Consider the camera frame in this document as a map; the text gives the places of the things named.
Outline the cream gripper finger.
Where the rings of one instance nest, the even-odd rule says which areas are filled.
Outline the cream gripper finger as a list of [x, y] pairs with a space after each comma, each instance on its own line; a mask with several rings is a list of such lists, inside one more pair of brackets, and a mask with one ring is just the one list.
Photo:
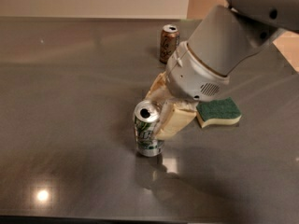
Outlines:
[[182, 100], [167, 100], [161, 112], [160, 120], [154, 128], [154, 137], [167, 140], [175, 136], [196, 117], [197, 103]]
[[173, 95], [166, 86], [166, 73], [160, 73], [152, 83], [145, 99], [162, 105], [172, 98]]

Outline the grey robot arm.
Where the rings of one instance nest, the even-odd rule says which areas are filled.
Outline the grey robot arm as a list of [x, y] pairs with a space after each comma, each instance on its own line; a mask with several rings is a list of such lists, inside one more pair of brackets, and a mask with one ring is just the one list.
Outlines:
[[190, 38], [178, 45], [146, 98], [162, 106], [154, 139], [174, 136], [194, 118], [196, 106], [215, 98], [230, 73], [284, 31], [299, 31], [299, 0], [226, 0]]

